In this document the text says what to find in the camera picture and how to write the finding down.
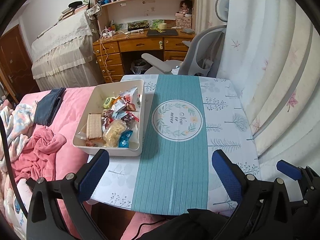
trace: black cable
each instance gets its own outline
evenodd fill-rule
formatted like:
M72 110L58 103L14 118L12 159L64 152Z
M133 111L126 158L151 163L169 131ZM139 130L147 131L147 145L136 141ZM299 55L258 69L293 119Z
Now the black cable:
M135 240L135 239L138 237L138 235L140 234L140 230L141 230L142 226L144 226L144 225L154 225L154 224L160 223L160 222L165 221L165 220L166 220L166 219L162 219L162 220L159 220L158 222L154 222L154 223L143 223L143 224L141 224L141 225L139 226L138 233L137 233L136 236L135 236L134 238L132 238L131 240Z
M13 188L13 192L16 195L17 201L20 205L20 208L23 212L23 214L25 215L26 218L28 218L28 212L26 207L23 204L23 201L21 199L21 196L19 194L18 188L17 188L17 184L16 181L14 180L14 176L13 176L13 172L12 172L12 167L11 167L11 160L10 160L10 155L9 155L9 148L8 148L8 142L7 142L7 135L5 133L5 129L4 129L4 125L2 122L2 119L0 118L0 133L1 133L1 140L2 140L2 146L3 146L3 152L4 152L4 159L7 165L7 171L8 171L8 175L10 178L10 182Z

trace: white plastic bin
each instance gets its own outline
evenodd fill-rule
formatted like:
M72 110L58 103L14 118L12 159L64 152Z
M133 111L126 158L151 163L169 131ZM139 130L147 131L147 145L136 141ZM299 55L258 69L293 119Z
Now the white plastic bin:
M75 147L80 148L84 152L95 155L98 150L104 149L109 152L110 156L138 156L142 152L142 135L143 135L143 120L144 120L144 105L145 105L145 93L144 93L144 81L143 80L132 80L124 82L116 82L110 84L103 84L96 86L89 98L89 101L83 111L80 122L78 124L76 134L87 125L88 114L90 113L102 113L103 103L108 97L119 95L120 92L131 89L132 87L138 87L138 92L141 97L141 109L140 109L140 121L138 138L139 143L129 143L129 148L112 148L112 147L88 147L85 145L85 140L79 139L74 136L72 143Z

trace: silver bolt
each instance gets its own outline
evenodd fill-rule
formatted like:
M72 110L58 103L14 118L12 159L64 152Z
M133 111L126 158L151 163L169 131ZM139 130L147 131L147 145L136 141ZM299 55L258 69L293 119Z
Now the silver bolt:
M252 174L248 174L247 179L248 180L255 180L255 176L253 176Z
M37 180L37 182L39 183L39 184L41 184L42 182L44 182L44 178L39 178L38 180Z
M277 178L277 182L279 183L279 184L283 184L283 179L281 179L281 178Z
M71 180L71 179L73 179L74 177L75 177L74 173L68 173L68 174L66 175L66 179L67 179L67 180Z

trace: wooden floor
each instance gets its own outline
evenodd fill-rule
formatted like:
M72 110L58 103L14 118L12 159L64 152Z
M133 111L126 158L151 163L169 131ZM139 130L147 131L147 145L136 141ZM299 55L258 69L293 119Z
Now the wooden floor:
M120 240L134 213L134 211L97 203L92 206L91 216L108 240Z

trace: office chair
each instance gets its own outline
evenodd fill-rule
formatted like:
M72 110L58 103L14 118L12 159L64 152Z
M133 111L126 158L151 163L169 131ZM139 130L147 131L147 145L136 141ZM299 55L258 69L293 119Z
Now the office chair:
M228 10L229 0L216 1L215 11L222 22L227 22ZM226 25L211 27L197 34L191 42L183 41L189 47L184 61L162 61L151 54L142 54L141 57L153 66L145 74L207 76L216 59L219 61L221 57L226 28Z

